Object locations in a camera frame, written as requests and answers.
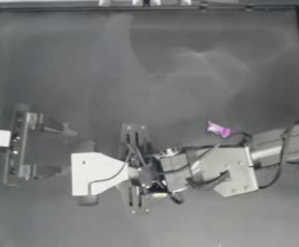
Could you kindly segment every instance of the metal bracket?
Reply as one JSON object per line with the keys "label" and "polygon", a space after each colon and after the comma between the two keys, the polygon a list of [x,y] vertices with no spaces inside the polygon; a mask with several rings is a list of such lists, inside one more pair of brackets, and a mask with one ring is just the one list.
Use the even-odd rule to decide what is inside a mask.
{"label": "metal bracket", "polygon": [[[151,153],[153,145],[150,141],[147,125],[123,124],[122,130],[122,146],[119,149],[119,159],[125,160],[129,155],[129,148],[125,143],[138,147],[141,153]],[[122,193],[123,202],[127,211],[131,214],[142,215],[150,212],[153,203],[153,195],[146,194],[146,188],[133,185],[131,181],[125,181],[118,186]]]}
{"label": "metal bracket", "polygon": [[24,162],[30,130],[59,133],[68,136],[76,134],[66,123],[59,123],[43,113],[32,113],[30,110],[28,105],[20,104],[15,111],[12,140],[6,153],[3,177],[3,183],[8,186],[19,186],[22,179],[44,179],[62,172],[58,166],[38,166]]}

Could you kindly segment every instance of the dark gray surface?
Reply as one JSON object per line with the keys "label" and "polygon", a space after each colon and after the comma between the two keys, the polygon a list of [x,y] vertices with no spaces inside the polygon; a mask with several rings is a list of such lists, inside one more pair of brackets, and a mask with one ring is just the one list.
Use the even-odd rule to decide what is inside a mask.
{"label": "dark gray surface", "polygon": [[[295,15],[2,14],[3,127],[16,101],[70,121],[109,154],[122,123],[150,124],[161,148],[217,142],[206,121],[251,133],[282,127],[299,119]],[[34,135],[27,160],[67,169],[75,142]],[[70,194],[70,176],[0,186],[0,246],[299,245],[297,168],[265,192],[193,192],[141,218],[115,190],[98,208]]]}

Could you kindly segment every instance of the small purple block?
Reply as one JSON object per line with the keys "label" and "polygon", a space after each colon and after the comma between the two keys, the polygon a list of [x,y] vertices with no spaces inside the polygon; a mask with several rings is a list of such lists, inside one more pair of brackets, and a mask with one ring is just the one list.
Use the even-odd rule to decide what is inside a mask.
{"label": "small purple block", "polygon": [[233,133],[231,128],[223,127],[223,126],[218,125],[217,123],[211,123],[211,122],[207,122],[206,131],[214,132],[217,135],[222,136],[223,138],[227,138]]}

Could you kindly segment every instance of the wire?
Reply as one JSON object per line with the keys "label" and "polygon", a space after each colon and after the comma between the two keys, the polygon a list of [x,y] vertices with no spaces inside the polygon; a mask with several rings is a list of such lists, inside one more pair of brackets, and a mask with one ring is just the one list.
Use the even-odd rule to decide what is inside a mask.
{"label": "wire", "polygon": [[110,178],[99,179],[99,180],[91,181],[91,182],[88,183],[88,195],[90,195],[90,196],[91,196],[91,194],[92,194],[92,185],[94,185],[96,182],[109,181],[109,180],[114,179],[118,175],[121,175],[121,173],[123,172],[123,170],[125,170],[125,168],[126,168],[126,165],[129,164],[130,159],[131,159],[131,151],[130,151],[130,153],[129,153],[129,155],[127,155],[127,158],[126,158],[126,161],[125,161],[125,165],[123,165],[123,167],[121,168],[121,170],[118,171],[118,173],[117,173],[113,177],[110,177]]}
{"label": "wire", "polygon": [[[221,143],[218,143],[214,147],[211,147],[198,158],[199,159],[205,159],[234,136],[242,135],[243,138],[243,142],[246,141],[246,138],[251,138],[253,136],[245,132],[237,132],[233,135],[230,135]],[[194,165],[194,163],[187,163],[183,167],[175,169],[175,170],[169,170],[169,171],[163,171],[159,173],[159,175],[170,175],[170,174],[178,174],[181,172],[183,172],[187,168],[190,168]]]}
{"label": "wire", "polygon": [[222,183],[225,180],[227,180],[230,178],[230,173],[225,172],[223,174],[221,174],[221,176],[215,179],[213,179],[211,181],[206,181],[205,183],[197,184],[191,178],[187,178],[187,183],[190,184],[190,186],[194,189],[199,189],[199,190],[206,190],[210,191],[215,188],[215,186]]}
{"label": "wire", "polygon": [[277,174],[271,180],[270,183],[267,183],[266,185],[259,185],[259,189],[266,189],[269,187],[271,187],[279,180],[281,178],[281,174],[282,174],[282,165],[286,163],[286,158],[287,158],[287,149],[289,149],[289,144],[290,144],[290,137],[293,134],[293,129],[295,127],[295,125],[299,124],[299,121],[294,123],[294,125],[291,127],[289,127],[286,129],[286,131],[282,134],[282,148],[281,148],[281,163],[278,165],[278,171]]}
{"label": "wire", "polygon": [[143,155],[142,155],[142,153],[141,153],[139,148],[138,148],[137,146],[134,146],[131,143],[126,143],[126,145],[127,145],[129,150],[137,155],[137,157],[138,157],[138,159],[139,159],[142,165],[143,165],[145,167],[147,167],[147,164],[146,164],[146,162],[145,162],[145,158],[143,158]]}

